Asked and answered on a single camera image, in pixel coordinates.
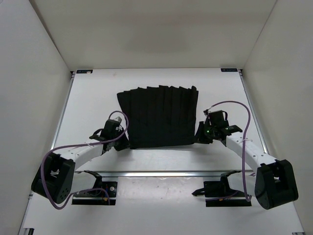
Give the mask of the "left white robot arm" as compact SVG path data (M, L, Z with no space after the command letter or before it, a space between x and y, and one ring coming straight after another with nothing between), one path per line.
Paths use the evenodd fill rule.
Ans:
M91 136L91 143L83 146L66 147L60 153L50 152L44 157L31 190L47 199L54 206L66 204L73 194L89 192L97 195L104 192L100 174L92 170L77 173L76 170L114 148L121 151L128 148L128 139L122 119L108 119L104 128L96 130Z

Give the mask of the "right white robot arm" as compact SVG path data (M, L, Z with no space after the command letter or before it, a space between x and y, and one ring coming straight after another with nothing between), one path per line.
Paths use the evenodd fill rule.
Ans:
M266 210L296 201L298 190L294 171L288 160L279 160L257 147L244 137L244 131L237 125L229 125L225 111L204 111L205 121L199 123L196 137L200 143L220 141L242 159L242 165L248 165L252 173L243 169L221 174L220 180L212 186L204 186L194 191L194 196L213 193L229 198L237 192L255 197Z

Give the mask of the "black pleated skirt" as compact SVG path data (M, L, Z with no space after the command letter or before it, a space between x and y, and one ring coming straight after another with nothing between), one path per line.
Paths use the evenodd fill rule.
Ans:
M120 108L130 122L130 148L193 144L198 95L195 86L162 85L118 93Z

